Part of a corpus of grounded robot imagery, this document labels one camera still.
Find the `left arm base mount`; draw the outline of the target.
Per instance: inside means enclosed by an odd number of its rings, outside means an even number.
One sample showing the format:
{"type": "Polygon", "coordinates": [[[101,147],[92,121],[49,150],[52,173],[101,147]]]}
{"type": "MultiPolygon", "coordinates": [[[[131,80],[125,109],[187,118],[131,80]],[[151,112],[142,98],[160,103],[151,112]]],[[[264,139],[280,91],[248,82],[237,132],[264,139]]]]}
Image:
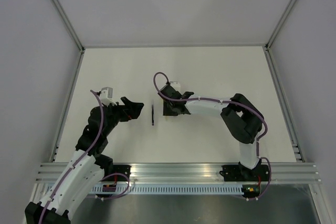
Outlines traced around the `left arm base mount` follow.
{"type": "Polygon", "coordinates": [[[114,174],[111,180],[117,182],[127,182],[131,175],[130,165],[114,165],[112,173],[114,174]]]}

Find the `purple ink refill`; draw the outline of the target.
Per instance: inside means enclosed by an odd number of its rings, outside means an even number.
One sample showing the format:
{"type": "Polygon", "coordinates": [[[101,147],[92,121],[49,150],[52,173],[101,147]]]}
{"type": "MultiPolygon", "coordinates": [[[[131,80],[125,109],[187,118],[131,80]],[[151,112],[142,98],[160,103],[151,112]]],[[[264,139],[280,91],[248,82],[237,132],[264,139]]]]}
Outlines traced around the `purple ink refill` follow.
{"type": "Polygon", "coordinates": [[[151,104],[151,125],[155,125],[155,119],[154,119],[154,104],[151,104]]]}

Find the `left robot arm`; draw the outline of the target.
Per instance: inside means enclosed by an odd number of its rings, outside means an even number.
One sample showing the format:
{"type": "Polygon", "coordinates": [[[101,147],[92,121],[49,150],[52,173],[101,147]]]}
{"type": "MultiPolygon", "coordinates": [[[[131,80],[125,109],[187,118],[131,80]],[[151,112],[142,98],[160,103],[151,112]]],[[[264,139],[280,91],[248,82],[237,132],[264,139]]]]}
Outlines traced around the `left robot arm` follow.
{"type": "Polygon", "coordinates": [[[119,123],[137,119],[144,104],[126,97],[119,104],[104,97],[102,91],[93,95],[99,105],[90,111],[75,151],[52,188],[39,202],[30,202],[25,208],[27,223],[70,223],[94,185],[119,176],[114,173],[113,160],[102,153],[107,137],[119,123]]]}

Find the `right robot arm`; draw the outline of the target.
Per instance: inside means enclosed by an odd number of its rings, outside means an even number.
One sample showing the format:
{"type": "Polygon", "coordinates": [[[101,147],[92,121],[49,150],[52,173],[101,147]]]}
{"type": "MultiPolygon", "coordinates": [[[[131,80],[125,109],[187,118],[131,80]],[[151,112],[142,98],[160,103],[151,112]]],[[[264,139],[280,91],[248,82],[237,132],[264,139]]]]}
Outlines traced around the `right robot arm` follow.
{"type": "Polygon", "coordinates": [[[181,94],[171,83],[158,91],[163,99],[163,114],[166,116],[207,115],[220,118],[232,137],[239,142],[240,159],[238,176],[252,180],[261,171],[259,135],[266,128],[264,116],[242,94],[228,100],[199,96],[193,92],[181,94]]]}

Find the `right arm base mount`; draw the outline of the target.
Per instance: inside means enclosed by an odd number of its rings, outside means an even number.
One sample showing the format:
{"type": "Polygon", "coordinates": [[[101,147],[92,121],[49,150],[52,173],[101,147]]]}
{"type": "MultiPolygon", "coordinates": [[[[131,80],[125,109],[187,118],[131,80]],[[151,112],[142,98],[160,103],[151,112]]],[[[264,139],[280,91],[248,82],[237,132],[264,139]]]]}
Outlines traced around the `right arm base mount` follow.
{"type": "Polygon", "coordinates": [[[266,182],[270,177],[267,165],[258,164],[253,169],[248,169],[238,163],[237,165],[223,165],[219,174],[225,182],[266,182]]]}

